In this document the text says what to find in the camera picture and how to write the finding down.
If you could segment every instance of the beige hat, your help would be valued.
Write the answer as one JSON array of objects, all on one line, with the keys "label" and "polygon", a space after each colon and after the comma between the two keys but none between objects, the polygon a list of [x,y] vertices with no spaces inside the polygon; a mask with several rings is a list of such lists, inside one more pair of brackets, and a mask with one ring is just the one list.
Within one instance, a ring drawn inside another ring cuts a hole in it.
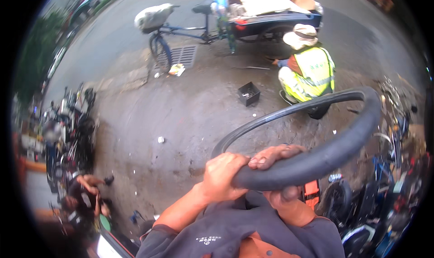
[{"label": "beige hat", "polygon": [[283,41],[295,50],[314,46],[318,42],[316,30],[311,25],[296,24],[292,32],[283,35]]}]

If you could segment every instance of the reflective safety vest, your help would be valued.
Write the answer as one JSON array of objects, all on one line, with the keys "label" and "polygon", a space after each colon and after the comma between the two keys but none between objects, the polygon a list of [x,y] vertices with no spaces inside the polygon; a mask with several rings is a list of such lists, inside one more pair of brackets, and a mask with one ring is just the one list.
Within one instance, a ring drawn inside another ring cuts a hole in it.
[{"label": "reflective safety vest", "polygon": [[293,72],[297,82],[291,88],[286,87],[288,94],[305,102],[320,96],[329,84],[334,90],[333,69],[335,64],[326,49],[314,47],[295,54],[294,57],[303,76]]}]

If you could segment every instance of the green tree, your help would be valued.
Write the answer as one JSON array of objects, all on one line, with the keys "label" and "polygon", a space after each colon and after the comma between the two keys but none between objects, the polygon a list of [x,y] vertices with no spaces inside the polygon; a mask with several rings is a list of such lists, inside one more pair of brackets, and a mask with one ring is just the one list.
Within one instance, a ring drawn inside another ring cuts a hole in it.
[{"label": "green tree", "polygon": [[13,87],[24,104],[30,102],[47,76],[63,21],[62,13],[52,12],[48,17],[38,17],[30,29],[18,58]]}]

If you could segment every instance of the dark gray shirt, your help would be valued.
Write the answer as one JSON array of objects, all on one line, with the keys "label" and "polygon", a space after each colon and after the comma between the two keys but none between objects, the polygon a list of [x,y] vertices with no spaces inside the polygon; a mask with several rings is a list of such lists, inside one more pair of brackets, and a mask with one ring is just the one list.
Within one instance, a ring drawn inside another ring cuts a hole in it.
[{"label": "dark gray shirt", "polygon": [[260,203],[259,207],[248,201],[211,205],[179,234],[156,225],[136,257],[238,257],[241,241],[254,232],[262,241],[301,258],[344,257],[338,229],[330,220],[316,218],[304,227],[286,225],[268,201]]}]

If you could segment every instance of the black plastic crate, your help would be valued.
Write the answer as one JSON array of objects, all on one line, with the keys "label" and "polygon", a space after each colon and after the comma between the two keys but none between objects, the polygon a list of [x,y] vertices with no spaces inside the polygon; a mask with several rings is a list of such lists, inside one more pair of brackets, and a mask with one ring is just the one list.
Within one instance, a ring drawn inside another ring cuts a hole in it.
[{"label": "black plastic crate", "polygon": [[238,95],[240,97],[240,101],[245,106],[249,106],[254,102],[258,102],[261,91],[258,90],[258,88],[253,85],[252,82],[249,82],[238,89]]}]

